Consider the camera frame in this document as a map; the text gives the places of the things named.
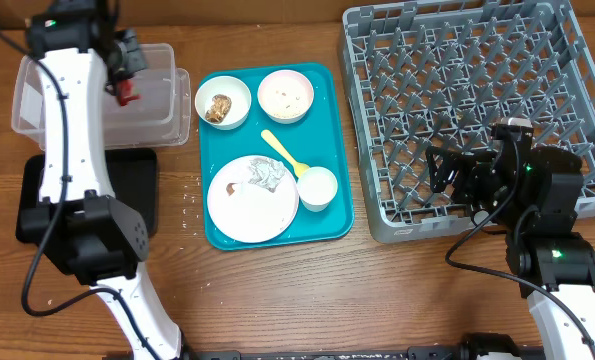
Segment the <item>white bowl with brown food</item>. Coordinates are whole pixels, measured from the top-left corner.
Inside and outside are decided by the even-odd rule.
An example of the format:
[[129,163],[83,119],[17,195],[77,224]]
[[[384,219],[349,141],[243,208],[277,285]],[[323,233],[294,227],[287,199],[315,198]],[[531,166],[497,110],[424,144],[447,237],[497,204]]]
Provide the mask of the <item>white bowl with brown food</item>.
[[219,130],[232,130],[248,117],[252,95],[248,86],[233,76],[217,76],[205,81],[195,96],[201,119]]

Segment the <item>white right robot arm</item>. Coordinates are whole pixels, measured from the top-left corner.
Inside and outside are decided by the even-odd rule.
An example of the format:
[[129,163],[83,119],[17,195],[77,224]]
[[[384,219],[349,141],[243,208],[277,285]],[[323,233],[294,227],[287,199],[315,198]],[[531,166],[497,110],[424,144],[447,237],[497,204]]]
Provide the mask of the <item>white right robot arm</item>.
[[506,231],[508,272],[453,260],[459,269],[518,283],[547,359],[595,359],[595,250],[574,231],[582,163],[572,152],[536,147],[528,119],[493,124],[495,150],[472,153],[429,147],[432,192],[453,188],[451,199],[486,212]]

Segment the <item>brown food chunk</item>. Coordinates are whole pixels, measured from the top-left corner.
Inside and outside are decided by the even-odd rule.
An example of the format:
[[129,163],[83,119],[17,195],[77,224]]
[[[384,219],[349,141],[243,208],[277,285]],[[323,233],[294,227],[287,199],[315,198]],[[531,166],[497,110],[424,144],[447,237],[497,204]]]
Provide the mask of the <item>brown food chunk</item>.
[[209,123],[220,124],[224,121],[232,106],[230,97],[216,94],[212,97],[210,106],[206,109],[205,119]]

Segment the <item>white napkin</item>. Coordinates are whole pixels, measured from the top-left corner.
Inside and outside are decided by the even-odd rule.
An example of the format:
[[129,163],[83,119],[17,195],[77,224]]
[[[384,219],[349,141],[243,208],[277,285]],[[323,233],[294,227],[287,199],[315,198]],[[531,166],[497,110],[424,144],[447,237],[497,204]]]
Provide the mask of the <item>white napkin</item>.
[[251,176],[248,183],[274,193],[286,174],[286,167],[280,161],[268,157],[254,157],[249,161]]

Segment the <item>pink bowl with rice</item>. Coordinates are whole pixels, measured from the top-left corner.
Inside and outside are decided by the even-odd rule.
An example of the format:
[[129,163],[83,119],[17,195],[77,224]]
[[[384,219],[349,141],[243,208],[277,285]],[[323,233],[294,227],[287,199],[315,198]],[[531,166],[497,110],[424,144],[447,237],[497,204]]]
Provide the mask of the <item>pink bowl with rice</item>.
[[277,70],[261,81],[257,99],[273,121],[293,124],[301,120],[313,104],[314,87],[300,72]]

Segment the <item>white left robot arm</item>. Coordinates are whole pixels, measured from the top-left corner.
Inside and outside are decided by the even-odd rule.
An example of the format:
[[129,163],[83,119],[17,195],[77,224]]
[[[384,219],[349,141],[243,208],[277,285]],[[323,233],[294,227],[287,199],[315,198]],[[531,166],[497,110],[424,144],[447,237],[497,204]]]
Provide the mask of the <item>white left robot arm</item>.
[[[26,29],[43,91],[45,153],[37,202],[19,216],[23,241],[37,246],[21,305],[46,317],[98,296],[133,358],[189,359],[193,352],[147,273],[146,222],[117,199],[108,174],[103,97],[121,100],[121,84],[146,67],[133,32],[117,29],[118,15],[104,1],[54,1]],[[86,292],[47,310],[32,308],[30,288],[43,257]]]

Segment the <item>red snack wrapper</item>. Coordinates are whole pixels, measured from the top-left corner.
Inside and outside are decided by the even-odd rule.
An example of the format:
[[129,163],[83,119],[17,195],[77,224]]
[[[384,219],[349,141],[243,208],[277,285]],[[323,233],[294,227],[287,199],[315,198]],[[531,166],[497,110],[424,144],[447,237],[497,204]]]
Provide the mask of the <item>red snack wrapper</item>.
[[121,80],[116,84],[115,97],[120,106],[126,106],[132,101],[140,100],[141,95],[137,92],[134,83],[130,79]]

